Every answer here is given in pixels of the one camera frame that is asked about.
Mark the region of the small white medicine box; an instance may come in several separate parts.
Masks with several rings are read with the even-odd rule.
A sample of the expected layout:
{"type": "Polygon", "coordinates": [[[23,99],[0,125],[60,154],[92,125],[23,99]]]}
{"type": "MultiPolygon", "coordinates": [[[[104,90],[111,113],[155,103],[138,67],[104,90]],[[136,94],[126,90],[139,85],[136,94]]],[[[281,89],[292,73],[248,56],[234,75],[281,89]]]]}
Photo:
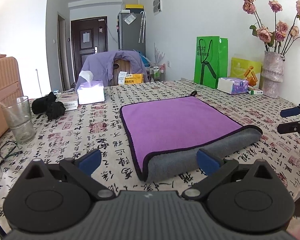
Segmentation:
{"type": "Polygon", "coordinates": [[[57,96],[56,101],[63,103],[65,111],[73,111],[78,109],[78,95],[76,93],[60,94],[59,96],[57,96]]]}

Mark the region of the purple tissue pack right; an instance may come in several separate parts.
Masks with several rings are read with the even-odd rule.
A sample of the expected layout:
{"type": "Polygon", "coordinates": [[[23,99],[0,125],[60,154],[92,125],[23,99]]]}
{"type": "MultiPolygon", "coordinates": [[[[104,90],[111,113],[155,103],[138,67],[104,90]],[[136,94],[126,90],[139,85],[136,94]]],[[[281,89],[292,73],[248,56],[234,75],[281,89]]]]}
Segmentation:
{"type": "Polygon", "coordinates": [[[220,77],[217,89],[230,95],[248,92],[248,81],[234,77],[220,77]]]}

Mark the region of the white purple tissue pack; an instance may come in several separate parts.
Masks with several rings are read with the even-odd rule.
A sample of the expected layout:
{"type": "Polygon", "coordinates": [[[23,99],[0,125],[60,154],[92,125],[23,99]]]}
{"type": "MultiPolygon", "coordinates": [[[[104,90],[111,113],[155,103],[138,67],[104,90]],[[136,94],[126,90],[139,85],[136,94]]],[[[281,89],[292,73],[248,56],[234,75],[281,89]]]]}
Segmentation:
{"type": "Polygon", "coordinates": [[[77,89],[78,103],[87,105],[105,101],[104,85],[102,80],[93,80],[94,75],[89,70],[82,70],[79,74],[85,81],[77,89]]]}

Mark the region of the yellow cardboard box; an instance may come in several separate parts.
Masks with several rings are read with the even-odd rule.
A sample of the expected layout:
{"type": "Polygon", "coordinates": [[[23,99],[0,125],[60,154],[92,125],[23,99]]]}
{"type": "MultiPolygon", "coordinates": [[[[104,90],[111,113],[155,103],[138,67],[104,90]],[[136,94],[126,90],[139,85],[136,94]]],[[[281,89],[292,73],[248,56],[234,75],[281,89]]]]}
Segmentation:
{"type": "Polygon", "coordinates": [[[143,74],[128,74],[127,72],[119,72],[118,85],[132,85],[143,83],[143,74]]]}

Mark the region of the yellow box atop fridge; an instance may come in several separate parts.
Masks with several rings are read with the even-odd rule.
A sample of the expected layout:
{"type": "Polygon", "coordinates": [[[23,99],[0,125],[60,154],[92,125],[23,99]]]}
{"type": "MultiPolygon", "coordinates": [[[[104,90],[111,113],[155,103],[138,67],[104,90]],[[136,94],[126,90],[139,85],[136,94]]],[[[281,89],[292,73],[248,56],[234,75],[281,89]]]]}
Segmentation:
{"type": "Polygon", "coordinates": [[[125,5],[125,10],[139,14],[144,11],[144,6],[140,4],[127,4],[125,5]]]}

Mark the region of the pink ceramic vase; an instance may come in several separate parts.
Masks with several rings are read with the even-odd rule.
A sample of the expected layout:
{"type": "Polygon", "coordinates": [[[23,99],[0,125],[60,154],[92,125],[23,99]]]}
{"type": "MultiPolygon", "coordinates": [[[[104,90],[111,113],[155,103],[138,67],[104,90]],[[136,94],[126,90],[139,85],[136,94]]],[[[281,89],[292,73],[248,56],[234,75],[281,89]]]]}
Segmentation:
{"type": "Polygon", "coordinates": [[[261,89],[270,98],[278,98],[280,85],[283,83],[285,57],[273,51],[264,52],[261,73],[261,89]]]}

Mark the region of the purple and grey towel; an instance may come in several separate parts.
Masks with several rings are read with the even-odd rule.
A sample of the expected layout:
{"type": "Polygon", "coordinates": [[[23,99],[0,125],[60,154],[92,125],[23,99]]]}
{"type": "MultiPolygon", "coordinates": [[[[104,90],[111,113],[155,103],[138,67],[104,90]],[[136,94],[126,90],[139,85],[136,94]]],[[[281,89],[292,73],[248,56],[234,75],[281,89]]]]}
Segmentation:
{"type": "Polygon", "coordinates": [[[200,149],[224,159],[261,139],[262,129],[239,124],[196,94],[120,108],[141,181],[161,181],[198,169],[200,149]]]}

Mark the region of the dried pink roses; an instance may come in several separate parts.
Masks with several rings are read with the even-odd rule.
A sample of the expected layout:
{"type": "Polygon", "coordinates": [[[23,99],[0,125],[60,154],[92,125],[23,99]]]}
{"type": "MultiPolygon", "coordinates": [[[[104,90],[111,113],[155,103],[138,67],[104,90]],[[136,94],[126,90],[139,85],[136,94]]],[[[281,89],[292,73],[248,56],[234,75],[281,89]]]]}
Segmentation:
{"type": "Polygon", "coordinates": [[[266,52],[275,52],[285,57],[291,46],[300,42],[300,29],[296,25],[300,21],[300,0],[296,1],[296,15],[292,25],[279,20],[277,14],[283,10],[282,5],[277,0],[269,0],[268,5],[274,15],[274,29],[269,29],[263,22],[257,12],[256,0],[243,0],[242,9],[249,15],[255,17],[256,23],[249,29],[254,37],[257,37],[264,44],[266,52]]]}

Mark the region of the black crumpled cloth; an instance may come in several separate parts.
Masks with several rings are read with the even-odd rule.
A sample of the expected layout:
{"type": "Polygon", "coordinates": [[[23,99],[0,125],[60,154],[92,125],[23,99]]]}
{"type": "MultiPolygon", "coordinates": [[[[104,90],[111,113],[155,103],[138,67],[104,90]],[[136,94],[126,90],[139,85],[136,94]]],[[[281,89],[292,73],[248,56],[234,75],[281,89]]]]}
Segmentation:
{"type": "Polygon", "coordinates": [[[60,101],[56,101],[57,97],[53,92],[33,101],[31,109],[33,114],[46,114],[48,120],[57,119],[65,114],[66,108],[60,101]]]}

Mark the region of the white umbrella on fridge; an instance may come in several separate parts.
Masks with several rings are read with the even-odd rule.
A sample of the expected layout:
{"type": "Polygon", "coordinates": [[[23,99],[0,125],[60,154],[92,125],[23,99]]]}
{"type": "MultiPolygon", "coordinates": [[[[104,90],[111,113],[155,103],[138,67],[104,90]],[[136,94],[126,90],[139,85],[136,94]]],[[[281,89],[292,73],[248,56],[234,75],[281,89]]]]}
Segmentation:
{"type": "Polygon", "coordinates": [[[145,42],[145,27],[146,27],[146,12],[141,12],[141,22],[140,22],[140,31],[139,31],[139,43],[145,42]]]}

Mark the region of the green shopping bag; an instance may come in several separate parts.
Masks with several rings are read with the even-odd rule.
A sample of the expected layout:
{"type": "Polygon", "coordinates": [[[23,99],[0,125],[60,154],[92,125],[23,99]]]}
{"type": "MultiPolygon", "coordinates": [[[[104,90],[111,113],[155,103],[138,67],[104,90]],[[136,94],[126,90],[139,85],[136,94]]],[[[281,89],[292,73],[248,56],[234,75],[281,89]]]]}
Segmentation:
{"type": "Polygon", "coordinates": [[[220,77],[228,74],[228,39],[219,36],[198,36],[194,82],[213,89],[220,77]]]}

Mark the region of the yellow paper bag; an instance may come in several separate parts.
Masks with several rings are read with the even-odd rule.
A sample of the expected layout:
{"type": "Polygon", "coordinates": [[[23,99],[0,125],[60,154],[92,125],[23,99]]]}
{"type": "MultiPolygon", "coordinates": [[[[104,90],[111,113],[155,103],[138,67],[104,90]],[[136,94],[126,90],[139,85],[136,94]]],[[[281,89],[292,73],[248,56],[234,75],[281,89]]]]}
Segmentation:
{"type": "Polygon", "coordinates": [[[230,77],[248,81],[248,85],[259,89],[262,63],[233,57],[231,59],[230,77]]]}

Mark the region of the clear drinking glass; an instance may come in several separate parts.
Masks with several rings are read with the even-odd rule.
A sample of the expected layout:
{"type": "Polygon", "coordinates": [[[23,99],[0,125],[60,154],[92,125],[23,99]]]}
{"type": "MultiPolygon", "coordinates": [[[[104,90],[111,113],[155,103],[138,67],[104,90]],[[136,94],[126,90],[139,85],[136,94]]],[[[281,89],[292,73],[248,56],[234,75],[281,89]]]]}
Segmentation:
{"type": "Polygon", "coordinates": [[[19,144],[30,142],[36,135],[27,96],[5,99],[1,106],[8,127],[19,144]]]}

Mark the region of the dark entrance door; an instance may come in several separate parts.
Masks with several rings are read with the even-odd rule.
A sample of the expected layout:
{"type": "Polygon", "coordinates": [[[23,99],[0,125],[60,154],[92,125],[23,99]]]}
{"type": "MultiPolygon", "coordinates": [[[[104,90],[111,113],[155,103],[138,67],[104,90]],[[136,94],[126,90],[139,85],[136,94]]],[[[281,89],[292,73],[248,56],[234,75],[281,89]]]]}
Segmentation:
{"type": "Polygon", "coordinates": [[[87,57],[108,51],[107,16],[71,21],[75,81],[87,57]]]}

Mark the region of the small green white box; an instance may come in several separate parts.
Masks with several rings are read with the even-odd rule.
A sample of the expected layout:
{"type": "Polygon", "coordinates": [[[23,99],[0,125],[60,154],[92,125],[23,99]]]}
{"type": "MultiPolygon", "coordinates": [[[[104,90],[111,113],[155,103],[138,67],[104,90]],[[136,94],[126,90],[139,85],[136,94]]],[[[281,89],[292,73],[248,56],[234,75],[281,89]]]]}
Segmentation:
{"type": "Polygon", "coordinates": [[[254,87],[248,87],[248,93],[250,95],[263,95],[263,91],[254,87]]]}

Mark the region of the grey refrigerator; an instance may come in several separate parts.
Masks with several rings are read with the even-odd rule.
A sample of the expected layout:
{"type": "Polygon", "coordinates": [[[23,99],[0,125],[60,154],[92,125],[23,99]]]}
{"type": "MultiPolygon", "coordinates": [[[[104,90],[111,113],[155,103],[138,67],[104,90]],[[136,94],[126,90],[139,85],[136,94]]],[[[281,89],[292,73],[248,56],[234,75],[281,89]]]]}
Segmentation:
{"type": "Polygon", "coordinates": [[[119,50],[136,50],[146,55],[146,40],[139,43],[141,13],[119,12],[117,21],[119,50]]]}

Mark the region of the wooden chair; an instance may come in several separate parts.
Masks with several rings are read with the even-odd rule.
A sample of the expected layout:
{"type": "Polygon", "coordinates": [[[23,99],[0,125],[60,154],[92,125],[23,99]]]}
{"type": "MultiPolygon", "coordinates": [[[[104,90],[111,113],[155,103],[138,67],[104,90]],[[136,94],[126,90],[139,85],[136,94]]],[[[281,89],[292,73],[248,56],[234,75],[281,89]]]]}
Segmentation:
{"type": "Polygon", "coordinates": [[[119,73],[126,72],[127,74],[132,74],[132,69],[130,62],[126,60],[116,60],[113,65],[113,78],[110,81],[110,86],[117,86],[119,80],[119,73]]]}

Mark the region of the black eyeglasses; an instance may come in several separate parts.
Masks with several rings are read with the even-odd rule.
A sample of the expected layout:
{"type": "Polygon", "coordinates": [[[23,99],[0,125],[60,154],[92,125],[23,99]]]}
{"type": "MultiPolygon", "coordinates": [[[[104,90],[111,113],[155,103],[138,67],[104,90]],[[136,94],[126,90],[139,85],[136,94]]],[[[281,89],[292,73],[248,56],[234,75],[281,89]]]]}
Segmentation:
{"type": "Polygon", "coordinates": [[[16,157],[22,154],[21,148],[15,141],[7,141],[0,148],[0,179],[2,178],[2,165],[7,161],[10,157],[16,157]]]}

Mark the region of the pink ribbed suitcase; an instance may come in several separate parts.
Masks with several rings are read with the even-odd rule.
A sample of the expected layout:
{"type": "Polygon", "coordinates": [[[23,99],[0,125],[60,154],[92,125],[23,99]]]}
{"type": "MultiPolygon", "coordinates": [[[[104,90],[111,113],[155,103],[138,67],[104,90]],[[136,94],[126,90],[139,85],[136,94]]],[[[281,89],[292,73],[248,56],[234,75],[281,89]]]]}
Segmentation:
{"type": "MultiPolygon", "coordinates": [[[[23,96],[19,68],[14,57],[0,58],[0,101],[9,101],[23,96]]],[[[0,137],[8,130],[0,105],[0,137]]]]}

